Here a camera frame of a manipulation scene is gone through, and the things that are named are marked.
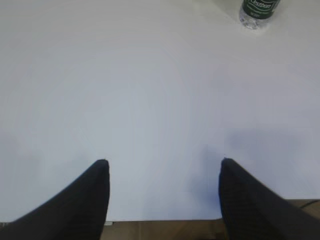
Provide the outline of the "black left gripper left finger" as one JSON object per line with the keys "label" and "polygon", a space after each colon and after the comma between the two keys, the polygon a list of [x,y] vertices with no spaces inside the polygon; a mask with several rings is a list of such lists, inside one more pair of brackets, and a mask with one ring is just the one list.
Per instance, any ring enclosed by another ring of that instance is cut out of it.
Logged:
{"label": "black left gripper left finger", "polygon": [[98,240],[110,199],[109,162],[94,162],[53,198],[0,231],[2,240]]}

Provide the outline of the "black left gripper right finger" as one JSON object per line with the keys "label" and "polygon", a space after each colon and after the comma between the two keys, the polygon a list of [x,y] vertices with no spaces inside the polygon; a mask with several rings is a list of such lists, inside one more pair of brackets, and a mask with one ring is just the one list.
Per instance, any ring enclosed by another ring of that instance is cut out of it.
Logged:
{"label": "black left gripper right finger", "polygon": [[221,161],[218,195],[230,240],[318,240],[320,221],[278,196],[235,160]]}

